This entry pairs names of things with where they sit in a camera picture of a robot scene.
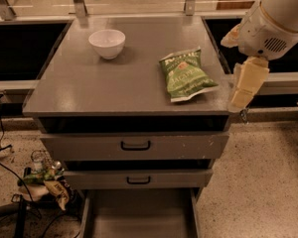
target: speckled floor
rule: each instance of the speckled floor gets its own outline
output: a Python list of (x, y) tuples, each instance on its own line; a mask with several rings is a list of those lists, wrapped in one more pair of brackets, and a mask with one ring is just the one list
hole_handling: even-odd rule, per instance
[[(233, 123), (223, 156), (197, 203), (204, 238), (298, 238), (298, 120)], [(19, 176), (31, 165), (34, 150), (44, 150), (36, 126), (20, 119), (4, 120), (0, 162)], [(16, 178), (0, 167), (0, 206), (18, 192)], [(42, 209), (42, 219), (29, 210), (24, 237), (40, 237), (61, 214), (56, 206)], [(0, 221), (0, 237), (13, 237), (16, 214)], [(79, 223), (65, 216), (45, 237), (75, 237)]]

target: cabinet top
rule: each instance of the cabinet top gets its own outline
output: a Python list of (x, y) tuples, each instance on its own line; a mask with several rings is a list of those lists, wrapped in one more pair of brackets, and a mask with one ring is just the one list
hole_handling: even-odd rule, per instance
[[(102, 59), (88, 42), (101, 29), (126, 36), (122, 53)], [(159, 60), (201, 47), (203, 71), (219, 90), (171, 103)], [(75, 19), (23, 112), (33, 117), (227, 114), (229, 82), (201, 17)]]

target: drawer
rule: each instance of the drawer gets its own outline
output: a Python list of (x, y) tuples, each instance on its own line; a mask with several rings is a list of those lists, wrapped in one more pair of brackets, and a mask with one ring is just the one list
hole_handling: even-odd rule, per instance
[(201, 238), (190, 189), (90, 190), (80, 237)]
[(121, 113), (107, 113), (93, 116), (57, 116), (40, 117), (41, 129), (46, 133), (125, 133), (125, 132), (204, 132), (227, 130), (228, 113), (225, 114), (192, 114), (188, 106), (186, 111), (177, 114), (173, 108), (170, 112), (152, 115), (137, 115)]
[(208, 185), (213, 171), (208, 170), (130, 170), (66, 171), (73, 189), (166, 188)]
[(47, 134), (41, 140), (55, 160), (217, 159), (228, 132), (194, 135)]

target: white bowl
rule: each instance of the white bowl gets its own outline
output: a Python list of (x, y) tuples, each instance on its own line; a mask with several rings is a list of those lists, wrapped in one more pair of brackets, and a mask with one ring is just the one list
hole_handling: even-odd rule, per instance
[(121, 53), (126, 37), (118, 30), (105, 29), (91, 34), (88, 40), (101, 57), (112, 60)]

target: drawer handle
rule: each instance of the drawer handle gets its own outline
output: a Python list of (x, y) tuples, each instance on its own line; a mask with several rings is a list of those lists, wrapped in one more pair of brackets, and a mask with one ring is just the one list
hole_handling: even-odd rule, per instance
[(148, 177), (146, 180), (142, 180), (142, 178), (127, 177), (127, 183), (132, 185), (148, 184), (150, 181), (151, 181), (150, 177)]
[(135, 145), (127, 146), (127, 144), (124, 143), (123, 141), (120, 142), (120, 147), (123, 151), (147, 151), (149, 150), (150, 146), (151, 146), (151, 142), (149, 140), (145, 146), (135, 146)]

